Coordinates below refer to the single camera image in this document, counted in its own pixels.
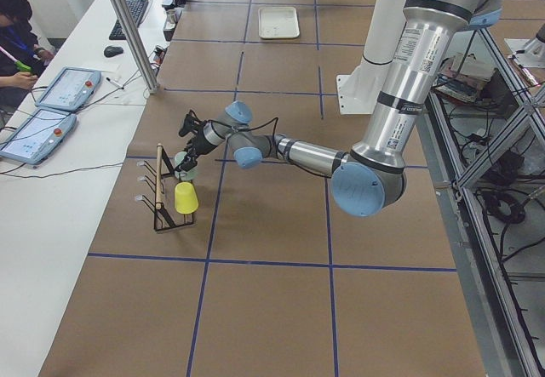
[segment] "tablet screen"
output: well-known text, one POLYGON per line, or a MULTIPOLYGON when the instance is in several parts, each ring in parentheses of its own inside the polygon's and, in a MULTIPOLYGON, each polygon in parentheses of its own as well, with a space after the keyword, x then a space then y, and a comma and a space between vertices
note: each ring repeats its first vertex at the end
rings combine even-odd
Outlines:
POLYGON ((24 128, 9 140, 2 150, 14 156, 32 158, 64 119, 66 119, 65 115, 40 110, 24 128))
POLYGON ((78 69, 65 69, 57 78, 53 87, 40 98, 40 103, 45 106, 69 107, 92 77, 93 72, 78 69))

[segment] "hand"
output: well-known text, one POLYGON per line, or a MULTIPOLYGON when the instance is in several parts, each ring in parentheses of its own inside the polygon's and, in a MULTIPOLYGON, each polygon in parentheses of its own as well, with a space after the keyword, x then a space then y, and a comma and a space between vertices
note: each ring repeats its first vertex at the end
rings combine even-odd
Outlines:
POLYGON ((23 88, 26 90, 32 89, 37 81, 37 76, 32 75, 30 72, 17 72, 9 78, 9 86, 15 86, 16 88, 23 88))
POLYGON ((37 53, 37 56, 41 61, 46 61, 46 60, 52 60, 55 57, 55 54, 52 54, 47 49, 44 49, 39 51, 37 53))

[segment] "computer mouse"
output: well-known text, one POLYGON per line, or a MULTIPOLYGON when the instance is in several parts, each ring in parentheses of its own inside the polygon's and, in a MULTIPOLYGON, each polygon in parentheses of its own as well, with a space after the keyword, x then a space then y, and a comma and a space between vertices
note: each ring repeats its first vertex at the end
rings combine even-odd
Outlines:
POLYGON ((113 45, 108 45, 104 48, 104 56, 107 58, 111 58, 113 56, 119 55, 123 53, 123 48, 121 47, 114 47, 113 45))

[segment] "blue joint cap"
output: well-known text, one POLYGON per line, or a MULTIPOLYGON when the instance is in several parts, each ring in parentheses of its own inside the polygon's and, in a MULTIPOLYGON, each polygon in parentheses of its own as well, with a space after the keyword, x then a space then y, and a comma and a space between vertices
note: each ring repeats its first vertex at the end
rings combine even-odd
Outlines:
POLYGON ((248 124, 252 121, 252 111, 240 100, 235 100, 231 105, 226 107, 225 112, 239 123, 248 124))
POLYGON ((480 28, 486 28, 487 26, 493 26, 496 24, 502 16, 502 9, 497 9, 490 13, 482 15, 474 15, 469 21, 469 26, 464 27, 462 31, 473 31, 480 28))
POLYGON ((263 160, 263 155, 256 147, 241 147, 233 155, 241 169, 251 169, 263 160))
POLYGON ((384 187, 378 175, 356 162, 342 164, 331 177, 331 191, 337 205, 346 213, 368 217, 384 207, 384 187))

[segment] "white desk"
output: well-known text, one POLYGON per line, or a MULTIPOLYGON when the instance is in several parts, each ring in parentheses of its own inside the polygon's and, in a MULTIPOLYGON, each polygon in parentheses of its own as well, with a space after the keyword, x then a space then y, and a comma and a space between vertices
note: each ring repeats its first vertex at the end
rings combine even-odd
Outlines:
MULTIPOLYGON (((165 14, 160 0, 139 27, 144 46, 166 46, 165 14)), ((95 0, 36 86, 47 85, 63 66, 117 68, 104 72, 91 100, 115 88, 106 76, 124 83, 136 71, 126 41, 109 41, 116 16, 110 0, 95 0), (107 59, 106 45, 125 52, 107 59)), ((38 169, 24 167, 20 175, 46 175, 71 169, 122 162, 127 145, 146 104, 142 78, 77 115, 77 126, 38 169)), ((32 98, 20 109, 32 112, 32 98)), ((8 126, 27 115, 16 112, 8 126)), ((9 132, 2 132, 4 141, 9 132)), ((19 163, 0 161, 0 172, 19 163)), ((76 172, 47 179, 18 179, 0 175, 0 375, 34 377, 42 367, 119 167, 76 172)))

